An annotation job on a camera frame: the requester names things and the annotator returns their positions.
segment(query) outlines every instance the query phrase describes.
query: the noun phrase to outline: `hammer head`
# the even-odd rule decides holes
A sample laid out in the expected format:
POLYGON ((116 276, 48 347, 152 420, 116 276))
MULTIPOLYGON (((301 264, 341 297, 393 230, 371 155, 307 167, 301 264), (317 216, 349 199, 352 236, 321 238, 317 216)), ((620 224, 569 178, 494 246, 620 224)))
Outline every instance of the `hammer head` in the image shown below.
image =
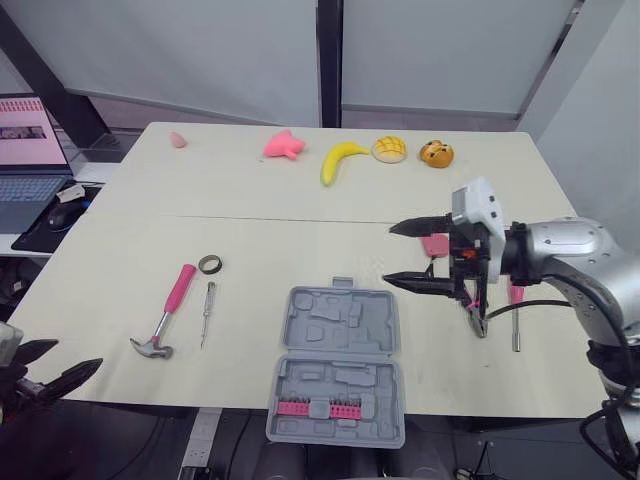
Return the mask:
POLYGON ((131 341, 131 345, 135 348, 136 352, 140 355, 144 355, 149 358, 170 358, 173 354, 173 348, 171 347, 161 347, 157 342, 150 339, 145 343, 140 343, 133 338, 129 339, 131 341))

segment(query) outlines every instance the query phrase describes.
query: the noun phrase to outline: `laptop keyboard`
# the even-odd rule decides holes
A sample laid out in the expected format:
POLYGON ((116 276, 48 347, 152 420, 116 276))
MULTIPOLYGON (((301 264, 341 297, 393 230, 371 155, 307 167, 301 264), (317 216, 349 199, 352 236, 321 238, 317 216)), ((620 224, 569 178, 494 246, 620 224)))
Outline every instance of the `laptop keyboard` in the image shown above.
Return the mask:
POLYGON ((60 177, 0 178, 0 202, 44 202, 61 183, 60 177))

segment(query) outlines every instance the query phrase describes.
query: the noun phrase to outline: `black pillar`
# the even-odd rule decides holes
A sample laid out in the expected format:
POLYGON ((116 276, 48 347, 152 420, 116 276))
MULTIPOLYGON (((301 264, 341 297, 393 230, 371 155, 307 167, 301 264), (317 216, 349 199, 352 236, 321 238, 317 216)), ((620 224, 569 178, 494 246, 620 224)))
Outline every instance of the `black pillar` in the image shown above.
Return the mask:
POLYGON ((317 37, 320 56, 322 126, 342 126, 343 0, 318 0, 317 37))

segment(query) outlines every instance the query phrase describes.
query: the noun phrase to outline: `laptop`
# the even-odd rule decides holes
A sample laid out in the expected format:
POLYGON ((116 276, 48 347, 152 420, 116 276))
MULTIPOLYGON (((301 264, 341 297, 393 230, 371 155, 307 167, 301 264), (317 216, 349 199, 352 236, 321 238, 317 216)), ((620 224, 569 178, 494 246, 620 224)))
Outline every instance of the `laptop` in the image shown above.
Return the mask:
POLYGON ((42 102, 0 95, 0 233, 22 233, 73 178, 42 102))

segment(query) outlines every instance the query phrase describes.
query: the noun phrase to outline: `pink hammer handle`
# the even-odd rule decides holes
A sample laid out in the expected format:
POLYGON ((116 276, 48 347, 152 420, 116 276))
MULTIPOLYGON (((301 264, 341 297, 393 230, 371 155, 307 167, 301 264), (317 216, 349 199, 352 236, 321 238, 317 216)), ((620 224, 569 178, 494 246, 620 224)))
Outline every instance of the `pink hammer handle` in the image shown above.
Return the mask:
POLYGON ((513 305, 514 303, 522 302, 524 298, 524 287, 516 287, 511 285, 509 287, 509 302, 513 305))
POLYGON ((176 280, 176 284, 173 286, 173 289, 164 304, 165 312, 174 313, 178 309, 180 302, 182 302, 182 299, 184 298, 184 294, 187 292, 189 282, 191 282, 194 273, 196 273, 196 267, 193 265, 187 264, 182 266, 180 276, 178 277, 178 280, 176 280))

